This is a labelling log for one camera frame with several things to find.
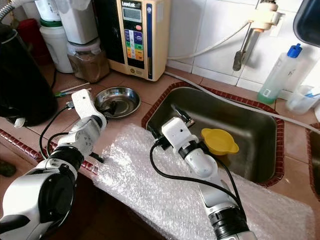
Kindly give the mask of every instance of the sink basin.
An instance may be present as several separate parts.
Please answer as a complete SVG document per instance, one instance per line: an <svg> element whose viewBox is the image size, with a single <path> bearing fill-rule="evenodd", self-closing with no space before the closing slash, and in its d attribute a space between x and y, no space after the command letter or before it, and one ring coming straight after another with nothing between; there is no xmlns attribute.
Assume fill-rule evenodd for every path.
<svg viewBox="0 0 320 240"><path fill-rule="evenodd" d="M278 180L273 179L273 183L267 186L282 178L283 162L276 165L277 123L273 117L233 106L191 87L178 87L167 94L146 124L152 123L161 132L161 126L165 122L174 116L177 117L172 104L194 119L195 124L190 131L201 140L201 130L204 128L223 129L233 136L239 146L239 152L216 156L232 172L252 182L263 184L274 177L277 166L282 168L282 175L278 173Z"/></svg>
<svg viewBox="0 0 320 240"><path fill-rule="evenodd" d="M314 190L320 196L320 135L315 132L311 132L309 143L311 149Z"/></svg>

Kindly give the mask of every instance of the metal bowl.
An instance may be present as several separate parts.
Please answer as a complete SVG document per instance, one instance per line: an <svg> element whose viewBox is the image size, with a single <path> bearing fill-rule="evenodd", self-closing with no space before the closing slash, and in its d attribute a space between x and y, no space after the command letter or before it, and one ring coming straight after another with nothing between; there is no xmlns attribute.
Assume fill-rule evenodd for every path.
<svg viewBox="0 0 320 240"><path fill-rule="evenodd" d="M131 88L115 86L97 94L95 108L109 119L120 119L134 113L140 106L139 95Z"/></svg>

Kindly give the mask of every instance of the brown countertop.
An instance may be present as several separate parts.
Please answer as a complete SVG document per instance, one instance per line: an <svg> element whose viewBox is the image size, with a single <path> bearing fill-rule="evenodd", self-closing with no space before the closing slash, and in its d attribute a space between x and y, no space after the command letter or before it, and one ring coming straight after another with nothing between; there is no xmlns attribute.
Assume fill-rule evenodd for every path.
<svg viewBox="0 0 320 240"><path fill-rule="evenodd" d="M174 68L167 68L167 70L181 77L187 78L197 84L231 93L250 100L256 100L256 92L213 81ZM51 84L53 82L54 66L44 66L41 68L41 71L46 77L48 83ZM157 82L150 82L134 76L128 76L113 71L98 83L90 84L90 86L85 86L85 88L92 88L91 94L93 97L103 89L114 86L126 86L137 91L142 100L140 108L134 114L124 119L109 121L106 130L102 133L101 137L94 146L94 152L101 154L103 149L110 145L116 138L117 133L120 132L123 126L130 123L140 126L142 118L149 111L152 105L158 100L158 98L162 95L162 93L167 89L169 85L176 82L179 82L179 80L167 75L163 75ZM58 73L53 92L59 92L63 89L67 89L83 83L84 81L74 77L72 74ZM59 108L62 108L65 105L65 102L70 100L70 95L59 98ZM291 112L286 110L285 102L286 101L283 99L277 99L277 101L274 104L271 104L270 107L275 109L279 114L283 116L299 120L306 124L317 122L316 116L313 111L310 110L305 115L293 115ZM43 141L43 144L45 145L46 140L53 134L66 132L71 129L73 124L78 119L79 117L75 110L64 111L59 117L57 117L57 119L48 129L47 133L44 135L45 139ZM0 117L0 129L4 130L30 148L39 151L39 136L48 122L49 121L34 127L23 127L17 129L14 128L13 125L7 122L4 118ZM28 157L26 157L23 152L19 151L18 148L14 147L12 144L8 143L1 137L0 143L15 152L23 159L26 159L30 164L36 164L35 162L32 162L32 160L28 159ZM269 187L269 189L311 206L315 212L316 221L319 226L320 202L313 193L310 185L307 134L303 127L285 122L284 155L284 177L280 182ZM92 158L88 158L87 161L94 163L95 160L93 160ZM81 170L81 173L85 174L87 177L91 177L92 175L89 171L86 171L84 169Z"/></svg>

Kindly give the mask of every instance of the digital display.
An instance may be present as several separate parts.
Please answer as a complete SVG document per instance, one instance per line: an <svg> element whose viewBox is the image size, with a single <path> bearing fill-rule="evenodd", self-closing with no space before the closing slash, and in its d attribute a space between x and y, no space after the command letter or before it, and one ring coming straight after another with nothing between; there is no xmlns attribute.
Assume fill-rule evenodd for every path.
<svg viewBox="0 0 320 240"><path fill-rule="evenodd" d="M123 19L141 23L141 10L123 7Z"/></svg>

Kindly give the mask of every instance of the plastic cup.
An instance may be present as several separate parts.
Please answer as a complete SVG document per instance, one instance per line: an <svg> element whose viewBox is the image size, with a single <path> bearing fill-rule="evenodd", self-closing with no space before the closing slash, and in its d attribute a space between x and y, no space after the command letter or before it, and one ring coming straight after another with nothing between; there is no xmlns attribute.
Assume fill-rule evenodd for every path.
<svg viewBox="0 0 320 240"><path fill-rule="evenodd" d="M305 114L319 100L317 97L305 96L313 88L308 85L299 86L286 102L286 108L298 115Z"/></svg>

